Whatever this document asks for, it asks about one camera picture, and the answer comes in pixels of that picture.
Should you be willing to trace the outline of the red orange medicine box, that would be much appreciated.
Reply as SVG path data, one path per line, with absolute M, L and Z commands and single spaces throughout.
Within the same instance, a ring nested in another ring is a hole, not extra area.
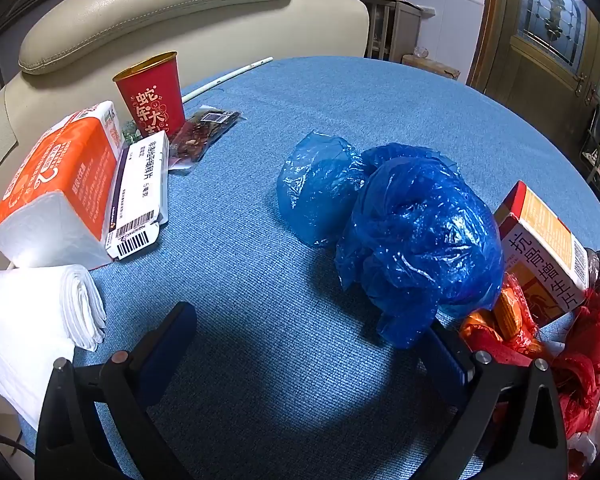
M 550 324 L 584 303 L 588 254 L 528 185 L 517 182 L 494 218 L 505 270 L 516 276 L 536 324 Z

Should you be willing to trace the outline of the orange tissue pack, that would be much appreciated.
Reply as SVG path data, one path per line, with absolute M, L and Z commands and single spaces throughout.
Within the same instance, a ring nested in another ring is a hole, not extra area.
M 17 268 L 110 263 L 109 194 L 123 136 L 114 103 L 78 110 L 47 129 L 0 200 L 0 252 Z

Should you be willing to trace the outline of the wooden double door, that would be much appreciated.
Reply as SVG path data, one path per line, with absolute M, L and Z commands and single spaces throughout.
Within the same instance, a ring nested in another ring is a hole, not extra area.
M 468 86 L 578 154 L 600 78 L 600 22 L 584 0 L 484 0 Z

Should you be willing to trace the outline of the red plastic bag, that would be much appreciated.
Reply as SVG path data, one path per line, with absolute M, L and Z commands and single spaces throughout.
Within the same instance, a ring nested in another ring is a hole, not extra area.
M 565 434 L 591 429 L 600 404 L 600 292 L 589 292 L 552 364 Z

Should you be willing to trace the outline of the wooden radiator cover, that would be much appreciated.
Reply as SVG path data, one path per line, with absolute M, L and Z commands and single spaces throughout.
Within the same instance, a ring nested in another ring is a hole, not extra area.
M 420 25 L 436 15 L 434 8 L 410 0 L 360 0 L 365 4 L 370 27 L 364 56 L 401 63 L 417 46 Z

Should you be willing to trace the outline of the black plastic bag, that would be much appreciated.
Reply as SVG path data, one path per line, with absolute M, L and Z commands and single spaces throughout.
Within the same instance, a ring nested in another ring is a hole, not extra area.
M 600 292 L 600 250 L 585 248 L 588 255 L 588 287 Z

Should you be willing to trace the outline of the white purple medicine box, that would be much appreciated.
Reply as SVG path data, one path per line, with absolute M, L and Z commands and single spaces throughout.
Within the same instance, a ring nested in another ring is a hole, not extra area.
M 155 244 L 168 222 L 169 139 L 164 131 L 123 150 L 112 196 L 106 251 L 122 260 Z

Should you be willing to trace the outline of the white folded tissue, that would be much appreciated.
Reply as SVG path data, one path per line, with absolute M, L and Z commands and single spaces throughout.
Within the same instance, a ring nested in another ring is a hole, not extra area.
M 38 428 L 50 374 L 74 350 L 95 351 L 106 312 L 78 264 L 0 271 L 0 395 Z

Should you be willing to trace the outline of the cardboard box by wall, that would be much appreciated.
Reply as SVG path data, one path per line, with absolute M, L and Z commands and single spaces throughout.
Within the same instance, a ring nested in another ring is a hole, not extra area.
M 414 68 L 419 68 L 420 70 L 426 70 L 426 72 L 440 75 L 442 77 L 450 78 L 453 80 L 457 80 L 458 78 L 460 78 L 460 71 L 456 68 L 447 66 L 435 60 L 430 60 L 430 58 L 419 58 L 414 54 L 404 54 L 402 56 L 402 64 Z

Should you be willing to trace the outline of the dark snack wrapper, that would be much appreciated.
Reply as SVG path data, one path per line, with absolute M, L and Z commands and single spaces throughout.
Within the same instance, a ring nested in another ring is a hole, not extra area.
M 200 163 L 208 149 L 240 120 L 242 114 L 237 110 L 208 106 L 198 108 L 170 141 L 169 170 L 188 174 Z

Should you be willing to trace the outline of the beige leather sofa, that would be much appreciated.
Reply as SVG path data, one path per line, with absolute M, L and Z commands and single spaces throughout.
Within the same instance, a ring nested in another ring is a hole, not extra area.
M 189 86 L 261 58 L 362 56 L 358 0 L 64 0 L 24 37 L 0 90 L 0 199 L 40 135 L 103 100 L 129 111 L 114 76 L 173 51 Z

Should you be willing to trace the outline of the red paper cup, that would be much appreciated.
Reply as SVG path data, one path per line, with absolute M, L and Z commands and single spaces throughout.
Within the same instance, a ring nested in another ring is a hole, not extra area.
M 142 136 L 163 131 L 172 139 L 184 125 L 177 56 L 157 54 L 112 78 Z

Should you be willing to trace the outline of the blue plastic bag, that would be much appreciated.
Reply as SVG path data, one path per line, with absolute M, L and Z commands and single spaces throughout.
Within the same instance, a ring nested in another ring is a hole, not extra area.
M 488 205 L 456 163 L 423 146 L 358 151 L 311 132 L 277 178 L 278 210 L 308 246 L 334 252 L 342 288 L 358 285 L 379 310 L 379 336 L 411 347 L 439 313 L 492 309 L 504 254 Z

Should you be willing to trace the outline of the orange foil wrapper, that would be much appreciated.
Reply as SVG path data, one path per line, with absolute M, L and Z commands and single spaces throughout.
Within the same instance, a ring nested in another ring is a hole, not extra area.
M 528 366 L 536 359 L 552 359 L 538 331 L 517 279 L 506 272 L 493 308 L 468 314 L 460 339 L 472 352 L 485 351 L 498 364 Z

